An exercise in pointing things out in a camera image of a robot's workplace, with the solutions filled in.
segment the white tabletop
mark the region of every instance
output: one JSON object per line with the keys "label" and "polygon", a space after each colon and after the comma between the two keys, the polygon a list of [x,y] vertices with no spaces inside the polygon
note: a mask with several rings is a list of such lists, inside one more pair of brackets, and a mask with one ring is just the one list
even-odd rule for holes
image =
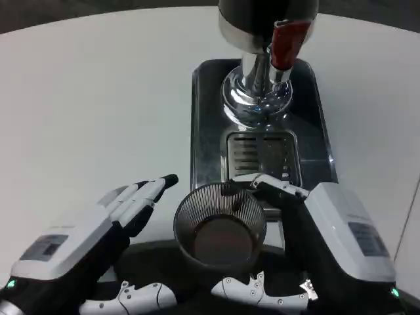
{"label": "white tabletop", "polygon": [[[240,52],[217,8],[135,10],[0,35],[0,284],[63,211],[176,173],[137,242],[173,237],[190,190],[192,72]],[[420,35],[320,14],[301,58],[316,72],[342,184],[390,252],[420,173]]]}

